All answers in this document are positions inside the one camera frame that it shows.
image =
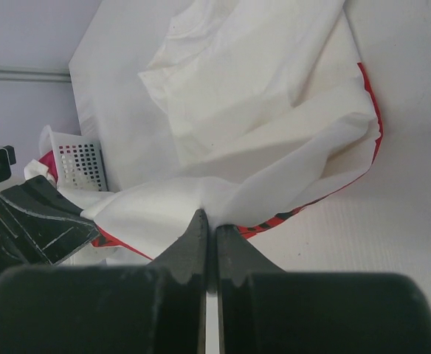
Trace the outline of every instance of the perforated basket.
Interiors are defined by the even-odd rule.
[[[106,191],[100,143],[84,136],[55,133],[46,126],[41,136],[42,155],[53,150],[58,187]]]

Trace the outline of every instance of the white cloth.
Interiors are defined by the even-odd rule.
[[[94,190],[74,190],[67,187],[59,187],[58,192],[81,209],[89,208],[96,203],[114,195],[112,192],[99,192]]]
[[[29,179],[32,179],[38,176],[43,176],[47,179],[48,182],[50,182],[53,185],[53,187],[56,187],[55,177],[53,177],[53,175],[48,171],[49,171],[49,168],[47,166],[45,166],[41,162],[38,162],[37,160],[32,160],[24,168],[24,177],[25,177],[25,180],[28,181]]]
[[[196,0],[175,17],[140,77],[183,168],[83,216],[153,258],[198,208],[212,227],[254,226],[366,173],[379,123],[342,6]]]

